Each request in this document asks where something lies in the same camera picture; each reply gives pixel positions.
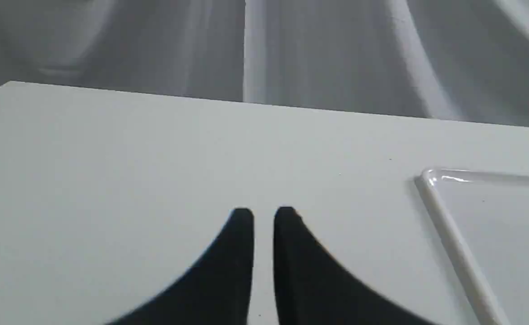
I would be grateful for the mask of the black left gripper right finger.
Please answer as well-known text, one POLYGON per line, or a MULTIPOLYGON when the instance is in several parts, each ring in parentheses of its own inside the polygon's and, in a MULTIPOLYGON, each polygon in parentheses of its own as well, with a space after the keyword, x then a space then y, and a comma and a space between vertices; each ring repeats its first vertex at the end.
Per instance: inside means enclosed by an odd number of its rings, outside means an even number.
POLYGON ((273 222, 273 281, 281 325, 429 324, 351 275, 291 206, 273 222))

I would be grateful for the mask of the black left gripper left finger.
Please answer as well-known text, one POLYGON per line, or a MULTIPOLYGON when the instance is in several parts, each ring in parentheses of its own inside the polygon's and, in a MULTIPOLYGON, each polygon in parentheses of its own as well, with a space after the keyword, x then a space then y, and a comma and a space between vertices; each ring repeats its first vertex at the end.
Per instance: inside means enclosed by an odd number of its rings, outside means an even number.
POLYGON ((175 242, 147 247, 136 261, 151 286, 110 325, 247 325, 255 251, 255 217, 233 209, 200 252, 185 257, 175 242))

